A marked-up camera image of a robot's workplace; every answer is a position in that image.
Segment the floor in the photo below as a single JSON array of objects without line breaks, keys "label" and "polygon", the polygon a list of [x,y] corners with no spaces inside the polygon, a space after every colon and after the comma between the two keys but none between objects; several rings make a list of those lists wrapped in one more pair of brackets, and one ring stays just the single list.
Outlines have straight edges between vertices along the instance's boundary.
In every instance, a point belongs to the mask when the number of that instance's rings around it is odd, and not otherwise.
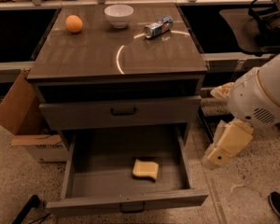
[{"label": "floor", "polygon": [[[222,105],[203,100],[202,106],[205,114],[211,115],[220,112]],[[44,202],[58,201],[63,183],[63,162],[37,162],[23,147],[11,147],[9,142],[12,137],[0,126],[0,224],[12,223],[34,194]],[[225,166],[215,170],[209,170],[202,164],[208,146],[203,126],[196,119],[186,151],[193,187],[209,191],[202,206],[129,215],[67,218],[50,215],[42,223],[280,223],[267,201],[270,192],[280,192],[279,126],[255,130],[250,145]],[[23,223],[30,223],[48,212],[43,206],[32,209]]]}]

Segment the soda can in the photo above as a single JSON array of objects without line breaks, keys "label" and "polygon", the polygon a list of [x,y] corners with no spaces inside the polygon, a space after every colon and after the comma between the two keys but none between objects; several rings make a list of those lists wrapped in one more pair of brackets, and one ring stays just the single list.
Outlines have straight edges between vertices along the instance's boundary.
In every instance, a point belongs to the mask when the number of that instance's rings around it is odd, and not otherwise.
[{"label": "soda can", "polygon": [[161,35],[170,30],[174,25],[171,17],[166,16],[164,18],[157,19],[156,22],[146,25],[144,28],[144,33],[147,38],[152,38],[157,35]]}]

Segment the brown tabletop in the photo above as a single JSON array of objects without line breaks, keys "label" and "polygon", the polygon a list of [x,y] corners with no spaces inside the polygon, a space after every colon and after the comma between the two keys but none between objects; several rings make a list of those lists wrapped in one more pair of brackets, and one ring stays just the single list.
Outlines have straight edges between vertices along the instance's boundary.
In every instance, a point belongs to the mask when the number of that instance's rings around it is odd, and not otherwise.
[{"label": "brown tabletop", "polygon": [[[206,72],[175,4],[131,4],[133,19],[124,29],[106,20],[107,6],[63,7],[28,79]],[[83,21],[78,34],[65,28],[71,14]],[[173,18],[171,31],[146,39],[144,26],[164,16]]]}]

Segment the ventilation holes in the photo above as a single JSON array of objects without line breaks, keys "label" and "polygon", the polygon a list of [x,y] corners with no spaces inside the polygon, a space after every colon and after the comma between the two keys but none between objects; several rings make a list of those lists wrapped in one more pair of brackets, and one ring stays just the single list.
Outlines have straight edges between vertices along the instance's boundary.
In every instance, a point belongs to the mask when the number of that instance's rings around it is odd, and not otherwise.
[{"label": "ventilation holes", "polygon": [[274,115],[264,108],[257,108],[254,110],[254,117],[263,123],[274,122]]}]

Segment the bowl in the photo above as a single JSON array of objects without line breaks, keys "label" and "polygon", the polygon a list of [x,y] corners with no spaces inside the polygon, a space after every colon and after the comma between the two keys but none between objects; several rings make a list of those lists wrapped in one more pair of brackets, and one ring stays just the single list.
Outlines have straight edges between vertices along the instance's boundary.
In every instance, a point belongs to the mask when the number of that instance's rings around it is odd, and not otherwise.
[{"label": "bowl", "polygon": [[105,17],[115,28],[125,28],[133,16],[133,8],[128,5],[112,5],[105,9]]}]

